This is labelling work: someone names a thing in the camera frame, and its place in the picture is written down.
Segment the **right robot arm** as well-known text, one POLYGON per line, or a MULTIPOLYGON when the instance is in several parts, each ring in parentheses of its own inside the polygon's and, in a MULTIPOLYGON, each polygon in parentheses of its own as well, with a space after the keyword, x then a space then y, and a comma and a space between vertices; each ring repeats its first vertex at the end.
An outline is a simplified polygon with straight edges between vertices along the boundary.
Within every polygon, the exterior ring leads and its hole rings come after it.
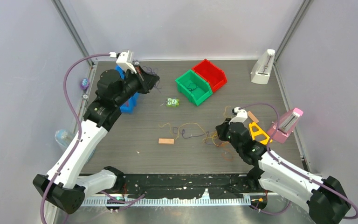
POLYGON ((294 202, 316 224, 338 224, 351 209, 340 182, 329 176, 322 178, 293 165, 273 150, 252 139, 241 122, 226 119, 216 126, 218 138, 227 141, 241 159, 253 168, 247 183, 252 191, 273 191, 294 202))

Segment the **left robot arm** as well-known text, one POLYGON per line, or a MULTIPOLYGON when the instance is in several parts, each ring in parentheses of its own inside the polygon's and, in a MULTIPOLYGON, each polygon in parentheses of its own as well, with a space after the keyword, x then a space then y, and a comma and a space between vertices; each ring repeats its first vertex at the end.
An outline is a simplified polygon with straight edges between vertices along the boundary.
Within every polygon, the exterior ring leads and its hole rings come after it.
POLYGON ((98 143, 121 116, 120 107, 136 93, 147 94, 160 80, 158 75, 137 67, 135 73, 104 71, 97 82, 96 99, 89 105, 79 130, 59 161, 46 175, 36 175, 33 185, 49 203, 67 214, 75 213, 85 198, 109 189, 119 193, 124 189, 124 174, 106 166, 100 172, 81 178, 82 168, 98 143))

